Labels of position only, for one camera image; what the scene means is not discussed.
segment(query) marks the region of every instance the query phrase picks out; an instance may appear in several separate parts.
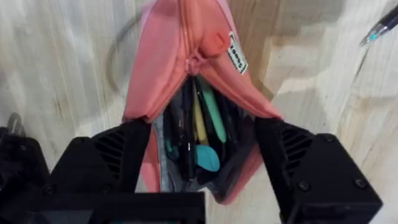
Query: light wood surface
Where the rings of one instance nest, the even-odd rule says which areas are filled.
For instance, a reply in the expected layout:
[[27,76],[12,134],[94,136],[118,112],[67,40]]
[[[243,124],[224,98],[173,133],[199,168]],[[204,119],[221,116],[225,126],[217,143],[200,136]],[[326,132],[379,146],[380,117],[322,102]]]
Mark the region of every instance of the light wood surface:
[[[75,136],[120,123],[146,0],[0,0],[0,124],[14,112],[52,168]],[[359,42],[390,0],[229,0],[254,84],[293,124],[336,134],[398,223],[398,30]],[[264,167],[228,206],[207,195],[208,223],[280,223]]]

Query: white label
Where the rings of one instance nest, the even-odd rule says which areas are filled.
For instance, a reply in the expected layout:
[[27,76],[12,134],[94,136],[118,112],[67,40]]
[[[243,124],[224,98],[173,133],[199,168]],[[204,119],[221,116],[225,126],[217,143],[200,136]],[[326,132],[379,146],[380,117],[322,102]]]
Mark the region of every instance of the white label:
[[229,33],[229,38],[231,39],[231,45],[228,47],[227,53],[237,71],[243,74],[248,69],[248,63],[246,59],[244,59],[242,50],[232,31]]

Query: pencil case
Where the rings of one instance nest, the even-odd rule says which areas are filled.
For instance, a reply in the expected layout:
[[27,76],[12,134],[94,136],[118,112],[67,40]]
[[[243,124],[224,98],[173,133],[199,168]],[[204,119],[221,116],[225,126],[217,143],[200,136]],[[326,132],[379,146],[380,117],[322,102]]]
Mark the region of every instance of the pencil case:
[[[142,118],[153,123],[163,117],[189,76],[201,76],[217,95],[247,114],[280,118],[251,83],[249,65],[225,0],[157,0],[146,7],[141,22],[123,121]],[[250,121],[242,121],[242,125],[247,133],[253,131]],[[141,167],[149,192],[160,191],[161,177],[167,175],[161,170],[164,146],[157,143],[159,130],[155,129],[153,125]],[[263,162],[253,136],[241,136],[241,144],[235,149],[227,141],[225,150],[233,153],[216,176],[210,177],[211,182],[205,178],[198,188],[208,187],[218,203],[232,202]]]

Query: screw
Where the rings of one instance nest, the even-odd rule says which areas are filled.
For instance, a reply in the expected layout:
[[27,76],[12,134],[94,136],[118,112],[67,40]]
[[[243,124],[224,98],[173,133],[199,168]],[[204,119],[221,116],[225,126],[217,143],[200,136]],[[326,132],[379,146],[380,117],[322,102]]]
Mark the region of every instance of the screw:
[[325,138],[325,141],[327,142],[333,142],[335,140],[331,134],[326,134],[323,136],[323,138]]
[[55,193],[56,190],[57,190],[57,186],[55,186],[55,185],[46,186],[43,189],[43,195],[52,195]]
[[112,191],[112,185],[110,185],[110,184],[102,185],[99,188],[99,192],[102,194],[109,194],[109,193],[111,193],[111,191]]
[[354,184],[355,186],[357,186],[357,188],[359,189],[365,189],[368,185],[366,183],[366,181],[364,181],[363,179],[356,179],[354,180]]
[[310,190],[310,185],[306,181],[300,181],[298,183],[298,188],[303,192],[308,192]]

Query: pen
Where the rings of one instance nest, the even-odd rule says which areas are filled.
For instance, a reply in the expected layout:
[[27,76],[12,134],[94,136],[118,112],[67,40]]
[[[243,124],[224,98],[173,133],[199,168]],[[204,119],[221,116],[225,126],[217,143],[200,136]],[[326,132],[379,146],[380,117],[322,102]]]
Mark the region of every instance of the pen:
[[183,175],[188,180],[195,178],[195,167],[197,165],[197,154],[195,149],[195,138],[193,136],[193,80],[188,77],[182,86],[182,120],[183,129],[182,144],[180,147],[183,159]]
[[396,6],[390,13],[384,16],[369,32],[369,34],[362,40],[361,45],[364,46],[386,32],[392,30],[398,24],[398,6]]

